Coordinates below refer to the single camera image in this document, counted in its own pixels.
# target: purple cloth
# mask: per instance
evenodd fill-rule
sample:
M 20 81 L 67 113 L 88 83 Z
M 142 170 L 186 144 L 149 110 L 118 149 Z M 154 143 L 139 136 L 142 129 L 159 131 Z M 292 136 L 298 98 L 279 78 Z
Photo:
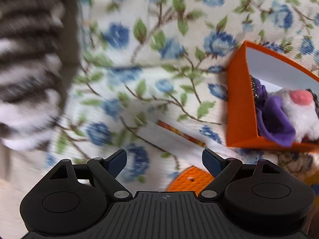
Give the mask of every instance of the purple cloth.
M 296 131 L 282 111 L 283 100 L 279 96 L 269 96 L 264 85 L 256 79 L 258 99 L 255 99 L 256 118 L 259 135 L 282 147 L 291 147 Z

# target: floral fabric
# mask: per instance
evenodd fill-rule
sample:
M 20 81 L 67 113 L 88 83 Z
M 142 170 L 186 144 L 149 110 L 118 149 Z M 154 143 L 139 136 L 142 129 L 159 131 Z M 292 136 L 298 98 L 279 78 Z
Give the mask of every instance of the floral fabric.
M 82 16 L 83 64 L 48 167 L 125 148 L 118 179 L 132 192 L 164 190 L 191 164 L 137 135 L 152 111 L 225 144 L 225 70 L 244 40 L 319 70 L 319 0 L 82 0 Z M 250 164 L 279 155 L 294 175 L 315 168 L 308 153 L 236 151 Z

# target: stuffed toy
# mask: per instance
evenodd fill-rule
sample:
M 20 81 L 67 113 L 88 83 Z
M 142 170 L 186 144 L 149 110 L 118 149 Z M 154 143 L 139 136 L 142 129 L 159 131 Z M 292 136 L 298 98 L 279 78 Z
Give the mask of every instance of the stuffed toy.
M 301 143 L 304 138 L 310 141 L 319 139 L 319 118 L 314 94 L 309 90 L 284 88 L 270 95 L 282 98 L 282 110 L 296 130 L 295 142 Z

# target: orange round object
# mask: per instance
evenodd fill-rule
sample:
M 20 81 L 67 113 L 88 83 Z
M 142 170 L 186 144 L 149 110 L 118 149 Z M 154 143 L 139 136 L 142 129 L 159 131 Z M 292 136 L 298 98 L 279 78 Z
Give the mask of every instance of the orange round object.
M 213 179 L 211 174 L 191 166 L 169 185 L 167 191 L 195 191 L 198 196 Z

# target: orange box lid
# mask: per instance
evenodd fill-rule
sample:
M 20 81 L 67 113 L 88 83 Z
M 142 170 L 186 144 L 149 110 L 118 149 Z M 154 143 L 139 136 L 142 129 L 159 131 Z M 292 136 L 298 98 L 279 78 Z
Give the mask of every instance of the orange box lid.
M 292 147 L 285 148 L 258 135 L 255 102 L 246 58 L 247 48 L 255 49 L 291 65 L 314 79 L 319 85 L 319 78 L 297 62 L 271 49 L 245 41 L 232 58 L 227 69 L 227 146 L 272 151 L 319 152 L 319 145 L 316 144 L 293 143 Z

